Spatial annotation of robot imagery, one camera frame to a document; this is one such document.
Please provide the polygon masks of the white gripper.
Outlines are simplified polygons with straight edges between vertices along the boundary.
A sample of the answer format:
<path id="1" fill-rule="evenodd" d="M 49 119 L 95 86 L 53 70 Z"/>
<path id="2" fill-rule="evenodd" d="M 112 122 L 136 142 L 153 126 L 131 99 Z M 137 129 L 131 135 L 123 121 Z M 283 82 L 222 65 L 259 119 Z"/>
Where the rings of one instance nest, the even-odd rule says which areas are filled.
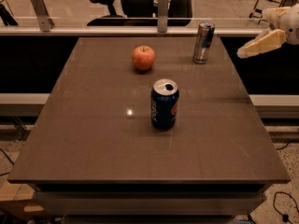
<path id="1" fill-rule="evenodd" d="M 257 56 L 275 49 L 284 43 L 299 45 L 299 4 L 292 7 L 267 8 L 262 11 L 263 19 L 275 24 L 275 29 L 264 30 L 254 39 L 238 49 L 241 59 Z"/>

